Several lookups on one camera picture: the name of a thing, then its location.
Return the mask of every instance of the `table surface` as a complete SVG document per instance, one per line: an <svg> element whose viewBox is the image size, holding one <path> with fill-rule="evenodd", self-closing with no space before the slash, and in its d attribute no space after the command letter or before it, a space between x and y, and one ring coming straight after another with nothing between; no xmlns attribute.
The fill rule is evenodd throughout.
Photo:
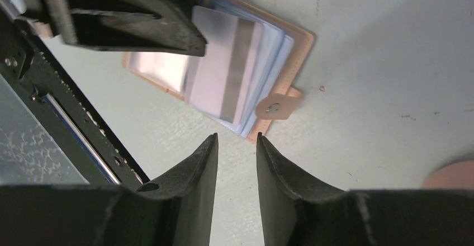
<svg viewBox="0 0 474 246"><path fill-rule="evenodd" d="M293 162L346 190L418 188L473 158L474 0L245 1L317 37L293 84L303 103L268 133ZM121 53L45 43L149 177L218 132L211 245L263 245L253 144L123 70Z"/></svg>

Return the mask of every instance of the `hole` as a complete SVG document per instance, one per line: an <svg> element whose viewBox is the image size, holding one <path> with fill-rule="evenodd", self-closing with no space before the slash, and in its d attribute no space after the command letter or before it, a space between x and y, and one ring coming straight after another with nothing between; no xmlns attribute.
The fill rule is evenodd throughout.
<svg viewBox="0 0 474 246"><path fill-rule="evenodd" d="M119 166L122 166L122 162L120 161L120 159L118 157L114 157L113 158L115 160L115 163Z"/></svg>
<svg viewBox="0 0 474 246"><path fill-rule="evenodd" d="M146 183L138 188L137 192L150 192L159 188L160 186L157 183Z"/></svg>

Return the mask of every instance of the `brown tag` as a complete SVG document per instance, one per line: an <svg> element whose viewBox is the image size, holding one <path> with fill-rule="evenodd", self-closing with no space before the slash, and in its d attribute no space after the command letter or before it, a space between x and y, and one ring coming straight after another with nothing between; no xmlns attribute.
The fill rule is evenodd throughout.
<svg viewBox="0 0 474 246"><path fill-rule="evenodd" d="M273 93L257 105L255 114L258 119L285 120L300 103L301 98Z"/></svg>

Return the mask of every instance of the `gray surface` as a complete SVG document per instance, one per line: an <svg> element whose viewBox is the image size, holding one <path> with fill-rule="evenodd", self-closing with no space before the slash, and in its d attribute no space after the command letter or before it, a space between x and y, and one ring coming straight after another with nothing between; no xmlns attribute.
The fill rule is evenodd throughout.
<svg viewBox="0 0 474 246"><path fill-rule="evenodd" d="M2 76L0 103L0 185L87 183Z"/></svg>
<svg viewBox="0 0 474 246"><path fill-rule="evenodd" d="M343 189L418 188L472 156L474 0L245 1L317 35L295 82L305 100L268 133L308 172ZM148 176L217 131L211 245L263 245L254 145L124 71L120 53L46 43Z"/></svg>

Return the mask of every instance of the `brown round object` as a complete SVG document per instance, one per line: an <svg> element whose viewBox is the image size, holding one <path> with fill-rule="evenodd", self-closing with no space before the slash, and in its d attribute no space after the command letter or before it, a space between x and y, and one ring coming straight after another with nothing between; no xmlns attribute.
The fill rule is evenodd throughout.
<svg viewBox="0 0 474 246"><path fill-rule="evenodd" d="M425 180L422 188L474 189L474 160L440 169Z"/></svg>

